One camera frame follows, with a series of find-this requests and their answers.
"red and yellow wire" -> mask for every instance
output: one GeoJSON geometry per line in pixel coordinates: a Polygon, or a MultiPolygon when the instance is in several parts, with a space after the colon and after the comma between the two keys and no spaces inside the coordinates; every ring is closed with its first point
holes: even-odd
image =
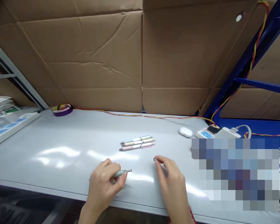
{"type": "MultiPolygon", "coordinates": [[[[253,65],[255,63],[255,56],[256,56],[256,49],[258,47],[258,44],[259,44],[259,40],[260,40],[260,37],[262,35],[262,32],[264,31],[264,27],[265,27],[265,24],[266,24],[266,21],[267,21],[267,18],[268,18],[268,14],[270,12],[270,8],[269,8],[269,4],[267,1],[259,1],[258,4],[261,4],[263,5],[265,8],[266,8],[266,12],[265,12],[265,15],[264,15],[264,21],[262,23],[262,26],[260,28],[260,31],[258,33],[258,37],[257,37],[257,41],[255,42],[254,44],[254,51],[253,51],[253,54],[252,54],[252,60],[251,60],[251,63],[250,63],[250,68],[249,68],[249,71],[248,71],[248,74],[246,76],[246,78],[249,77],[249,75],[251,74],[251,71],[252,71],[252,68],[253,68],[253,65]]],[[[216,113],[225,105],[225,103],[227,103],[237,92],[238,90],[243,86],[243,84],[241,84],[239,86],[239,88],[230,96],[228,97],[224,103],[222,103],[219,108],[213,113],[212,117],[211,117],[211,120],[213,119],[213,117],[216,115],[216,113]]]]}
{"type": "Polygon", "coordinates": [[[147,115],[143,115],[143,114],[135,114],[135,115],[126,115],[126,114],[114,114],[112,112],[108,112],[105,110],[89,110],[89,109],[84,109],[84,108],[75,108],[75,110],[84,110],[84,111],[100,111],[100,112],[104,112],[106,114],[110,114],[110,115],[115,115],[115,116],[126,116],[126,117],[148,117],[148,118],[157,118],[157,119],[166,119],[166,118],[175,118],[175,119],[189,119],[189,118],[201,118],[204,120],[208,120],[209,122],[215,124],[215,122],[213,122],[210,119],[204,118],[204,117],[198,117],[198,116],[189,116],[189,117],[171,117],[171,116],[167,116],[167,117],[155,117],[155,116],[147,116],[147,115]]]}
{"type": "Polygon", "coordinates": [[[269,136],[269,137],[280,136],[280,134],[278,134],[278,135],[268,135],[268,134],[256,134],[256,133],[251,133],[251,135],[260,135],[260,136],[269,136]]]}

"pixelated area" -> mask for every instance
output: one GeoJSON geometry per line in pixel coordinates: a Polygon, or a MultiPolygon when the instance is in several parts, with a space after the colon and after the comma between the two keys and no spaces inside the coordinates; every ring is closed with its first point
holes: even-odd
{"type": "Polygon", "coordinates": [[[216,210],[279,210],[278,139],[192,139],[191,151],[216,210]]]}

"cardboard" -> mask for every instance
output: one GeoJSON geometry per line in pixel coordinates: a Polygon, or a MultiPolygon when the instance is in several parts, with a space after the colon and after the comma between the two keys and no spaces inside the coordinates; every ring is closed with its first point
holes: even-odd
{"type": "Polygon", "coordinates": [[[148,114],[190,115],[208,92],[208,88],[143,88],[143,107],[148,114]]]}
{"type": "Polygon", "coordinates": [[[154,10],[159,8],[173,8],[173,7],[184,7],[189,5],[198,5],[206,3],[222,3],[222,2],[232,2],[236,0],[143,0],[143,10],[154,10]]]}
{"type": "Polygon", "coordinates": [[[239,1],[145,11],[142,86],[146,112],[195,113],[219,76],[219,68],[227,60],[255,5],[256,1],[239,1]],[[245,15],[236,22],[242,12],[245,15]],[[161,94],[167,88],[176,96],[174,110],[171,101],[161,94]],[[195,94],[185,95],[184,88],[188,88],[187,93],[195,94]],[[149,103],[151,98],[157,105],[149,103]]]}
{"type": "MultiPolygon", "coordinates": [[[[256,5],[0,0],[0,46],[49,106],[203,115],[263,21],[256,5]]],[[[250,78],[280,84],[280,48],[268,55],[250,78]]],[[[244,86],[222,115],[280,118],[280,95],[267,92],[244,86]]]]}
{"type": "Polygon", "coordinates": [[[23,22],[136,11],[142,9],[142,0],[4,0],[4,5],[23,22]]]}
{"type": "MultiPolygon", "coordinates": [[[[116,6],[92,1],[115,11],[130,6],[134,7],[131,10],[138,9],[139,2],[122,1],[125,4],[116,6]]],[[[43,14],[46,7],[38,5],[45,2],[28,3],[26,7],[33,4],[34,8],[22,14],[12,4],[6,2],[17,20],[41,20],[0,25],[0,46],[49,106],[71,103],[103,110],[142,111],[141,11],[71,17],[65,8],[53,6],[52,10],[65,13],[54,16],[69,18],[45,19],[50,17],[43,14]],[[34,10],[42,17],[31,13],[34,10]]]]}
{"type": "Polygon", "coordinates": [[[222,109],[221,117],[280,120],[280,94],[256,88],[240,89],[222,109]]]}

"pink pen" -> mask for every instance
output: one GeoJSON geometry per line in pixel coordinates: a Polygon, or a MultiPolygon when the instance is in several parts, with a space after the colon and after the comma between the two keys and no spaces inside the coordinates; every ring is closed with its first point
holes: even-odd
{"type": "Polygon", "coordinates": [[[152,145],[154,145],[154,142],[144,143],[144,144],[139,144],[139,145],[133,145],[133,146],[125,146],[125,147],[120,148],[119,151],[126,151],[126,150],[135,149],[135,148],[148,148],[152,145]]]}

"metal shelf frame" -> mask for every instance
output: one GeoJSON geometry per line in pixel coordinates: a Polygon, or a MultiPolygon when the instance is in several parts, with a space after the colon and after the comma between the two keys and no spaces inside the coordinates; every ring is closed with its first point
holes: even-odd
{"type": "Polygon", "coordinates": [[[0,75],[0,79],[12,78],[23,89],[23,91],[33,100],[33,102],[41,109],[45,110],[49,108],[47,103],[28,82],[25,76],[14,65],[10,58],[0,48],[0,65],[6,71],[6,74],[0,75]]]}
{"type": "MultiPolygon", "coordinates": [[[[219,93],[215,97],[215,99],[210,104],[209,108],[204,114],[204,117],[210,118],[213,113],[220,107],[220,105],[225,102],[225,100],[230,97],[241,84],[246,84],[250,86],[254,86],[256,88],[266,89],[273,92],[280,93],[280,85],[260,82],[256,80],[246,79],[246,75],[248,73],[250,62],[252,60],[252,53],[254,50],[254,44],[257,40],[259,30],[248,45],[247,49],[241,56],[240,60],[232,70],[229,75],[229,78],[221,87],[219,93]]],[[[275,39],[280,34],[280,0],[278,0],[274,7],[271,9],[268,19],[266,22],[266,26],[264,28],[263,34],[259,40],[259,45],[256,51],[255,63],[253,67],[259,62],[265,52],[269,49],[271,44],[275,41],[275,39]]],[[[213,117],[213,121],[220,125],[220,110],[213,117]]]]}

